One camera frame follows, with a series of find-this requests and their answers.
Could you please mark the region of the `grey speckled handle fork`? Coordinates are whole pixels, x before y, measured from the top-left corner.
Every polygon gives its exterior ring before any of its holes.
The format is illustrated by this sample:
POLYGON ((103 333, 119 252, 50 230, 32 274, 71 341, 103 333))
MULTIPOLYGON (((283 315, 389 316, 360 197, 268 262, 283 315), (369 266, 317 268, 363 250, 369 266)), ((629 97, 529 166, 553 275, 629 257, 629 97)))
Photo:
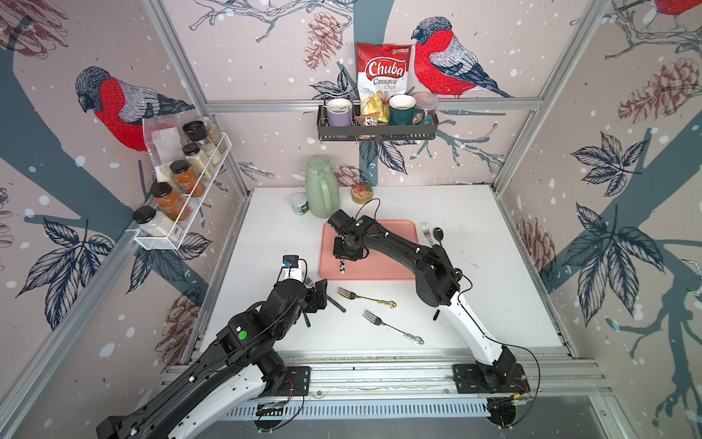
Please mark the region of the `grey speckled handle fork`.
POLYGON ((334 300, 334 298, 332 298, 331 296, 329 296, 329 294, 327 294, 327 305, 329 305, 329 304, 336 307, 342 313, 347 312, 347 309, 345 309, 345 307, 342 307, 342 305, 340 305, 340 303, 338 303, 338 301, 334 300))

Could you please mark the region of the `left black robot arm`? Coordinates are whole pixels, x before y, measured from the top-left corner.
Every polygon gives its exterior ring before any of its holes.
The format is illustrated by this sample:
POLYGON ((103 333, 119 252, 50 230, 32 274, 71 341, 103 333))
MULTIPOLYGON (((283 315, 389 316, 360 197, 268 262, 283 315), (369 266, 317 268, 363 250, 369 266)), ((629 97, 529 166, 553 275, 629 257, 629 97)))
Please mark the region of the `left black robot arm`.
POLYGON ((327 281, 283 267, 268 298, 233 316, 188 369, 149 402, 109 416, 100 438, 195 438, 235 406, 277 393, 287 367, 274 350, 301 314, 327 306, 327 281))

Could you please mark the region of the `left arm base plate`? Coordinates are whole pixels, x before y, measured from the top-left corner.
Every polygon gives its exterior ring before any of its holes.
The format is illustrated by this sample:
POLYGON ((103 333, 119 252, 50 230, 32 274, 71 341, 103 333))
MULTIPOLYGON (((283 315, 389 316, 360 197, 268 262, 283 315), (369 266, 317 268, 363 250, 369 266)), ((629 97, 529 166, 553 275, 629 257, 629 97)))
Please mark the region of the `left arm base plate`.
POLYGON ((311 381, 312 368, 309 366, 289 367, 280 386, 276 389, 266 388, 263 396, 292 397, 307 396, 311 381))

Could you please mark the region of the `teal handle fork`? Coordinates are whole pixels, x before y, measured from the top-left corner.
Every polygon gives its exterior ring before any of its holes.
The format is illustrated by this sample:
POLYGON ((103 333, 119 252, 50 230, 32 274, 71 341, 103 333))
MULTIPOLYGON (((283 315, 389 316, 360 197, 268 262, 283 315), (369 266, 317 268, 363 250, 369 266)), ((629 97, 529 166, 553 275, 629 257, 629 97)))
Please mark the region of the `teal handle fork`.
POLYGON ((423 222, 420 227, 422 228, 422 233, 431 247, 435 245, 433 234, 431 233, 431 228, 427 222, 423 222))

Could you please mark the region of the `silver ornate handle fork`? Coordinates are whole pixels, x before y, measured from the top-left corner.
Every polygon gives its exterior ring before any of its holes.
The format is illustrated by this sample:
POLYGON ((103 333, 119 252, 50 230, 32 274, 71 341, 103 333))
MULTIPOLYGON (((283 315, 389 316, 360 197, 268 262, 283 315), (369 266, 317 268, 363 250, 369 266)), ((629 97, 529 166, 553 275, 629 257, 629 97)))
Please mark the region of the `silver ornate handle fork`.
POLYGON ((409 332, 403 331, 403 330, 401 330, 401 329, 397 329, 396 327, 393 327, 392 325, 389 325, 389 324, 386 323, 384 320, 382 320, 379 316, 373 314, 373 313, 372 313, 371 311, 369 311, 369 310, 364 310, 364 311, 363 311, 363 317, 364 317, 368 322, 370 322, 371 324, 373 324, 373 325, 375 325, 375 326, 377 326, 377 327, 388 327, 389 329, 392 329, 392 330, 394 330, 394 331, 396 331, 396 332, 402 334, 402 336, 404 336, 404 338, 407 338, 408 340, 410 340, 411 342, 413 342, 414 344, 416 344, 416 345, 418 345, 418 346, 422 346, 422 345, 425 344, 424 340, 423 340, 421 337, 415 336, 415 335, 413 335, 413 334, 411 334, 411 333, 409 333, 409 332))

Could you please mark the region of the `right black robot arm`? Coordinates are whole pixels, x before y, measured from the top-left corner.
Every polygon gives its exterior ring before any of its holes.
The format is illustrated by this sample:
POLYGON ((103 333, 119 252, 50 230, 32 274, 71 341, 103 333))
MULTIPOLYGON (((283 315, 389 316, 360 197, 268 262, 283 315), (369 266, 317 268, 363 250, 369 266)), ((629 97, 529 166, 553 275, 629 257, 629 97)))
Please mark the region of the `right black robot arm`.
POLYGON ((487 393, 508 390, 516 376, 517 360, 507 345, 492 337, 462 298, 460 280, 464 274, 453 267, 442 246, 414 243, 369 216, 354 219, 343 210, 337 210, 327 223, 338 235, 333 252, 336 259, 355 262, 379 252, 410 270, 420 300, 439 309, 471 349, 477 370, 468 375, 468 382, 487 393))

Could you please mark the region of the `small black spoon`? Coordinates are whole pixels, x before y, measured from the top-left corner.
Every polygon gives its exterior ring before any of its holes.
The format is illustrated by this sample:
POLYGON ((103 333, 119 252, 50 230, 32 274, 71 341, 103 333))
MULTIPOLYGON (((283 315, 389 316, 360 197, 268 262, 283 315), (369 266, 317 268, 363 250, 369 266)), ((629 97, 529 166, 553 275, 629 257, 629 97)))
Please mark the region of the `small black spoon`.
POLYGON ((444 231, 441 228, 433 229, 433 239, 437 241, 438 245, 442 247, 442 240, 444 239, 444 231))

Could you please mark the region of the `gold ornate fork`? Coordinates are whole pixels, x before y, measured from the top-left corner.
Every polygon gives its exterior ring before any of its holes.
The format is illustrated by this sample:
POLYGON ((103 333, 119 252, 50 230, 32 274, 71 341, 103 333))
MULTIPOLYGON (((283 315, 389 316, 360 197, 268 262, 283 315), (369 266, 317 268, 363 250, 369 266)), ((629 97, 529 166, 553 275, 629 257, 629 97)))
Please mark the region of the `gold ornate fork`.
POLYGON ((396 308, 397 303, 391 300, 384 300, 384 299, 378 299, 378 298, 372 298, 368 296, 360 296, 360 294, 357 294, 353 291, 347 290, 343 287, 338 287, 337 293, 342 296, 345 299, 348 300, 367 300, 369 302, 373 302, 379 305, 383 305, 384 307, 388 307, 390 309, 396 308))

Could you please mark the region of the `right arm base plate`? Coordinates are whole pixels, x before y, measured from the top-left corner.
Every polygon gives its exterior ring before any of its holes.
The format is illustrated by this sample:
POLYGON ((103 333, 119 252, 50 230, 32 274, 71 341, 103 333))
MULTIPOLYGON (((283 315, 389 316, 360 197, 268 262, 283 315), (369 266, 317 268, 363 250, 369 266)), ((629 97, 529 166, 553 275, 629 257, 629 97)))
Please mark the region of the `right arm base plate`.
POLYGON ((487 366, 479 362, 454 364, 453 381, 459 394, 530 393, 530 384, 524 368, 513 353, 504 348, 498 360, 487 366))

